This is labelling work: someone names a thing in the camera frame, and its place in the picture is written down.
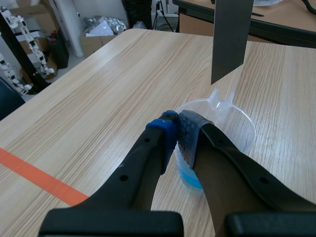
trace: white robot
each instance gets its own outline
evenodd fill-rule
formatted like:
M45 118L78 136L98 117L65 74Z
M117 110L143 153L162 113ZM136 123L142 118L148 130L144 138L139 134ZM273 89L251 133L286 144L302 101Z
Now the white robot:
M54 73L54 69L47 67L45 56L43 52L39 49L39 46L34 40L34 38L32 37L32 35L30 34L30 31L27 28L27 25L24 19L21 16L12 15L11 12L3 6L0 6L0 12L2 16L4 17L4 19L6 20L7 24L10 26L10 28L12 29L19 28L19 30L22 32L23 36L25 37L26 41L29 44L30 50L32 51L32 53L36 55L36 57L38 58L41 64L40 71L44 75ZM16 77L15 71L12 69L10 64L5 61L1 53L0 53L0 70L4 71L4 75L13 82L15 89L20 94L22 95L26 94L32 88L30 85L22 85L20 83L20 80Z

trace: table surface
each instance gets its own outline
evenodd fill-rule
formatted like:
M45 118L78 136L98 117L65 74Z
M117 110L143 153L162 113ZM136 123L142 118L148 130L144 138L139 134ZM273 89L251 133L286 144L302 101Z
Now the table surface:
M215 9L215 4L212 4L211 0L182 1ZM316 0L309 2L316 8ZM306 9L301 0L283 0L271 6L254 6L252 12L264 15L264 17L252 16L252 19L316 32L316 16Z
M212 37L128 30L2 120L0 148L90 196L148 122L218 87L256 125L249 155L316 202L316 50L248 42L244 65L214 85L211 60ZM3 165L0 203L2 237L36 236L48 210L68 206ZM174 156L152 207L181 213L187 237L214 236L205 196Z

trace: black chair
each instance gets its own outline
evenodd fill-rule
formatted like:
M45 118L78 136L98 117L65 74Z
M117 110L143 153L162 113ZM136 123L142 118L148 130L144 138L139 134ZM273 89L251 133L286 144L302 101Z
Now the black chair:
M20 94L0 77L0 121L24 103Z

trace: plastic cup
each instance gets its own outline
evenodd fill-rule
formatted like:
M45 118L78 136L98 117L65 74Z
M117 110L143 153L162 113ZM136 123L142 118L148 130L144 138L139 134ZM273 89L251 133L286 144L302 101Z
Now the plastic cup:
M176 112L192 110L214 122L241 152L247 154L255 143L256 128L250 116L232 104L234 94L231 94L228 101L221 100L218 97L218 89L215 89L209 98L190 101L176 109ZM190 185L202 189L195 173L183 159L178 144L175 156L180 176Z

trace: blue liquid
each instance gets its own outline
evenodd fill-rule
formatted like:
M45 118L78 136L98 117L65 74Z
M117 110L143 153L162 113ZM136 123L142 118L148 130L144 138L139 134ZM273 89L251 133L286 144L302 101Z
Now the blue liquid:
M178 169L179 173L181 175L181 177L190 185L192 185L193 187L197 188L197 189L202 189L202 185L201 183L198 181L198 179L194 179L192 177L190 177L189 175L187 175L186 173L184 173L182 170Z

